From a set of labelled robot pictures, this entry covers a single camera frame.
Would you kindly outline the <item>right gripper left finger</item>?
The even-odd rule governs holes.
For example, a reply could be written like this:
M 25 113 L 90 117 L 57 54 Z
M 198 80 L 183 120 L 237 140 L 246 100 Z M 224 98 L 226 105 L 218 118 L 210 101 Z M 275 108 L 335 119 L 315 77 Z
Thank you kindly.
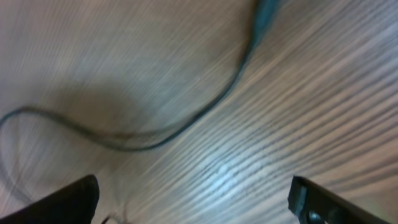
M 18 212 L 1 224 L 91 223 L 100 198 L 97 178 L 87 175 Z

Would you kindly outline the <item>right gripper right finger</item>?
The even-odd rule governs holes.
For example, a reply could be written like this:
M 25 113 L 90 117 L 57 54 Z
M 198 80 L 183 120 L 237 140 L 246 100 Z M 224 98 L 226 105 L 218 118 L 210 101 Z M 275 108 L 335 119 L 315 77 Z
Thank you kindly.
M 300 224 L 388 224 L 322 186 L 294 176 L 288 196 L 289 210 Z

